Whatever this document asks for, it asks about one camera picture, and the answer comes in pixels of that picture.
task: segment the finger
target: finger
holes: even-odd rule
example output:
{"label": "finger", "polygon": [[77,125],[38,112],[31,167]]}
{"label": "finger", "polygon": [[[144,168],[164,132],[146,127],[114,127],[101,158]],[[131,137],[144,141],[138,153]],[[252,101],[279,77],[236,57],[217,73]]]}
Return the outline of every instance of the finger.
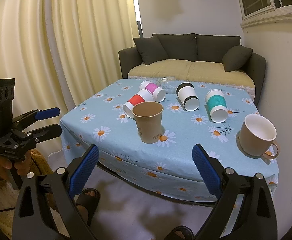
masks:
{"label": "finger", "polygon": [[25,159],[22,162],[15,163],[15,168],[16,168],[16,170],[27,169],[30,166],[30,162],[31,162],[31,153],[30,153],[30,151],[28,151],[25,154]]}
{"label": "finger", "polygon": [[12,163],[10,160],[0,156],[0,166],[5,169],[10,170],[12,168]]}
{"label": "finger", "polygon": [[29,168],[28,169],[22,169],[22,170],[17,170],[17,174],[20,176],[26,176],[29,172]]}

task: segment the cream curtain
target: cream curtain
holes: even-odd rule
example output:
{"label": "cream curtain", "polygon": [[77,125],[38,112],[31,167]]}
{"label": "cream curtain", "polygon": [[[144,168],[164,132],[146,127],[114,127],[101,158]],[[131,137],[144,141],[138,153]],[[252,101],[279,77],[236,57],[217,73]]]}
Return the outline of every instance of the cream curtain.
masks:
{"label": "cream curtain", "polygon": [[[67,112],[51,59],[43,0],[0,0],[0,79],[15,78],[14,116],[33,109],[59,107]],[[35,123],[29,130],[59,123],[60,117]],[[61,149],[60,138],[38,144],[48,155]]]}
{"label": "cream curtain", "polygon": [[133,0],[52,0],[52,20],[76,105],[121,78],[118,51],[139,37]]}

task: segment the sandal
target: sandal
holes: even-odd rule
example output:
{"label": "sandal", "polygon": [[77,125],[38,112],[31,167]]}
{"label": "sandal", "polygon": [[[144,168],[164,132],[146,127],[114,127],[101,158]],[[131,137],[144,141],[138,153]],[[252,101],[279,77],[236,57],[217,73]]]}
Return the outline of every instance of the sandal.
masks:
{"label": "sandal", "polygon": [[[94,192],[95,196],[93,197],[90,195],[86,195],[85,193],[87,192]],[[81,205],[84,208],[86,208],[88,211],[87,225],[89,227],[92,222],[93,215],[97,209],[100,198],[101,198],[101,194],[99,193],[98,190],[94,188],[87,188],[81,192],[81,194],[78,196],[78,199],[76,200],[76,206]]]}
{"label": "sandal", "polygon": [[175,227],[164,240],[192,240],[194,234],[186,226]]}

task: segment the table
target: table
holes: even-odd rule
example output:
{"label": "table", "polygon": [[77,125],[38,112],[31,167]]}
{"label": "table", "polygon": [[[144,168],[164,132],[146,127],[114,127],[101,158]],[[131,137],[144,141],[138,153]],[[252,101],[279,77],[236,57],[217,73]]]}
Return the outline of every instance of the table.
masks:
{"label": "table", "polygon": [[[118,80],[61,118],[67,163],[95,144],[100,149],[99,161],[129,182],[175,199],[216,201],[192,161],[192,147],[201,143],[211,157],[238,174],[262,173],[274,193],[279,172],[276,160],[250,158],[239,146],[238,132],[244,117],[259,114],[246,91],[191,82],[200,102],[199,109],[193,112],[184,111],[175,94],[167,94],[161,102],[165,133],[157,143],[145,144],[138,136],[134,119],[122,109],[138,92],[141,82]],[[228,118],[224,123],[213,123],[207,113],[205,96],[210,89],[221,89],[226,94]]]}

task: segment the human hand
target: human hand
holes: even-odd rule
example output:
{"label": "human hand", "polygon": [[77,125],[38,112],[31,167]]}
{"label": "human hand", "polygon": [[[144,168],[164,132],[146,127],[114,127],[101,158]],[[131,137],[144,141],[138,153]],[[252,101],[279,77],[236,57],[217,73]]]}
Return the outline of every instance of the human hand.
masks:
{"label": "human hand", "polygon": [[[22,162],[15,162],[15,168],[17,173],[21,176],[26,176],[30,169],[31,153],[28,151],[25,154],[25,160]],[[0,179],[8,180],[7,170],[12,168],[12,163],[10,160],[0,156]]]}

